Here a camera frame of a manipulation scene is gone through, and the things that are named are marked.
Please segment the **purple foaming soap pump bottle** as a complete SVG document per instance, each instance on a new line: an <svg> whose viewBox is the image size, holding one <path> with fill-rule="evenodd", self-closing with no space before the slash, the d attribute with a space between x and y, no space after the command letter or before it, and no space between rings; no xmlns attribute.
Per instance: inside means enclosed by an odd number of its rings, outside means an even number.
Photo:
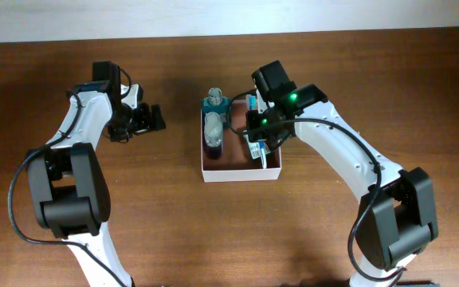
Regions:
<svg viewBox="0 0 459 287"><path fill-rule="evenodd" d="M204 152L210 159L220 159L223 149L223 123L216 112L208 112L203 128Z"/></svg>

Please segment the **blue Listerine mouthwash bottle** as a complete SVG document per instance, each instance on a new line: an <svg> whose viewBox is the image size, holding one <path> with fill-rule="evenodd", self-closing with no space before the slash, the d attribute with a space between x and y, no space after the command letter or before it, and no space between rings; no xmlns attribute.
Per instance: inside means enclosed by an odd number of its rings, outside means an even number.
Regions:
<svg viewBox="0 0 459 287"><path fill-rule="evenodd" d="M210 88L207 97L201 100L202 114L216 112L222 121L223 128L228 128L226 112L230 105L230 98L222 95L220 88Z"/></svg>

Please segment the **blue white toothbrush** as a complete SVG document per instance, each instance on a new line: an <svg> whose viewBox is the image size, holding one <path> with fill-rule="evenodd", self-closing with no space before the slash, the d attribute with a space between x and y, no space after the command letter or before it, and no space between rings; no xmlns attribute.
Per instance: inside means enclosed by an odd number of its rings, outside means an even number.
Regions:
<svg viewBox="0 0 459 287"><path fill-rule="evenodd" d="M257 111L258 110L258 104L257 104L257 97L253 96L251 94L247 94L245 96L245 102L247 105L248 110L250 111ZM247 141L249 144L249 151L253 159L257 159L259 156L259 159L261 160L261 166L263 169L267 168L267 159L266 159L266 152L265 152L265 144L262 141L258 142L251 142L249 135L247 135Z"/></svg>

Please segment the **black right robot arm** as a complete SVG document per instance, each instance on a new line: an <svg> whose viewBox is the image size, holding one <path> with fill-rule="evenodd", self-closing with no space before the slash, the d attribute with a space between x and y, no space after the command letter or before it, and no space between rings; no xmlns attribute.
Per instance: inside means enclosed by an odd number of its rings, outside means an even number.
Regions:
<svg viewBox="0 0 459 287"><path fill-rule="evenodd" d="M295 136L322 156L358 201L347 240L355 269L348 285L397 285L407 265L438 236L432 179L373 148L315 85L255 89L258 107L246 115L249 140L282 143Z"/></svg>

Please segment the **green white wipes packet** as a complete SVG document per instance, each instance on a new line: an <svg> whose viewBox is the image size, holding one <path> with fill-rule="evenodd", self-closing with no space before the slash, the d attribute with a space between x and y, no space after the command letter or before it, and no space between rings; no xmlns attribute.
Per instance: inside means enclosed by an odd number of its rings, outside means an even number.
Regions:
<svg viewBox="0 0 459 287"><path fill-rule="evenodd" d="M270 153L268 145L264 141L251 142L247 135L244 135L252 159L259 159L263 154Z"/></svg>

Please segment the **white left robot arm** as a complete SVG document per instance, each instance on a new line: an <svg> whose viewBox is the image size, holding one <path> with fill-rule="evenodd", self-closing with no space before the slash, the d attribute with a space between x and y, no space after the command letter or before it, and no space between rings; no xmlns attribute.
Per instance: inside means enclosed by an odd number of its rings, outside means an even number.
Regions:
<svg viewBox="0 0 459 287"><path fill-rule="evenodd" d="M57 133L31 150L19 167L26 172L33 211L52 244L67 246L91 286L133 286L109 232L111 198L96 147L103 133L112 142L166 127L160 107L142 101L138 84L98 80L67 94L69 110Z"/></svg>

